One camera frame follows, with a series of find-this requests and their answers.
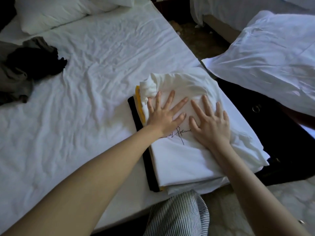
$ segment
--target bed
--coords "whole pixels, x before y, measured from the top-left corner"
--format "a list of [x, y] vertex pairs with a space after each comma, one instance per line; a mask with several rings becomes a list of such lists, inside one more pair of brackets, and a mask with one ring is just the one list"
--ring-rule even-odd
[[207, 23], [229, 43], [234, 42], [259, 11], [315, 14], [315, 10], [306, 10], [284, 0], [190, 0], [190, 6], [196, 23]]
[[[152, 72], [201, 66], [150, 0], [39, 35], [68, 64], [63, 73], [38, 83], [27, 104], [0, 108], [0, 234], [78, 167], [136, 132], [127, 99], [140, 81]], [[16, 17], [0, 33], [1, 41], [16, 44], [29, 38]], [[95, 230], [143, 214], [169, 197], [149, 190], [140, 159]]]

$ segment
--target nightstand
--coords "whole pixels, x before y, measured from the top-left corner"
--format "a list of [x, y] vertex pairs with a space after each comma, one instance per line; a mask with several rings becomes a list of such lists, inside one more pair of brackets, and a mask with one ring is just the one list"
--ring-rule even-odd
[[168, 21], [174, 20], [179, 24], [192, 20], [189, 0], [151, 0], [155, 7]]

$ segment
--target striped fabric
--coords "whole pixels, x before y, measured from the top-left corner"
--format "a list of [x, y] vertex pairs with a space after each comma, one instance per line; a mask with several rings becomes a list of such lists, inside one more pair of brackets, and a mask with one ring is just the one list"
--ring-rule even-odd
[[209, 222], [205, 202], [190, 190], [152, 206], [144, 236], [207, 236]]

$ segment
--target folded white t-shirt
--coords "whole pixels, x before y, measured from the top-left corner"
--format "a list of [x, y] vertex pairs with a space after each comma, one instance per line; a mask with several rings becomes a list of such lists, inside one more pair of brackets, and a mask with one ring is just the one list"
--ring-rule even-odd
[[[205, 94], [214, 108], [215, 103], [220, 101], [223, 109], [229, 114], [229, 110], [221, 101], [217, 82], [202, 68], [191, 68], [178, 73], [151, 74], [147, 80], [140, 83], [142, 110], [146, 121], [149, 117], [148, 97], [155, 97], [157, 91], [161, 91], [161, 104], [164, 104], [172, 90], [175, 90], [176, 94], [171, 107], [184, 97], [188, 97], [190, 100], [194, 99], [203, 108], [201, 97]], [[194, 116], [199, 123], [199, 118], [190, 103], [187, 103], [174, 118], [181, 112], [186, 112], [187, 116]], [[253, 172], [267, 166], [269, 155], [263, 151], [257, 136], [253, 131], [244, 130], [250, 128], [248, 123], [242, 121], [242, 124], [239, 124], [235, 121], [239, 116], [234, 118], [233, 115], [229, 115], [229, 118], [231, 145], [234, 150]], [[154, 142], [151, 148], [159, 186], [199, 182], [225, 176], [210, 151], [194, 138], [188, 118], [170, 136]]]

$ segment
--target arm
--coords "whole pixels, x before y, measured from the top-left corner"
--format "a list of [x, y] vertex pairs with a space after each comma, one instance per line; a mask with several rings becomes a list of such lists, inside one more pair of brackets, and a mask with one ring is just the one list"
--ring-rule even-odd
[[203, 96], [205, 112], [192, 101], [201, 124], [189, 124], [196, 139], [207, 147], [227, 175], [255, 235], [310, 235], [262, 184], [230, 145], [229, 118], [217, 103], [216, 112]]
[[181, 114], [173, 121], [188, 100], [169, 110], [174, 94], [171, 92], [164, 108], [159, 104], [160, 93], [155, 109], [149, 100], [146, 127], [76, 170], [3, 235], [90, 235], [146, 148], [169, 135], [185, 119], [186, 115]]

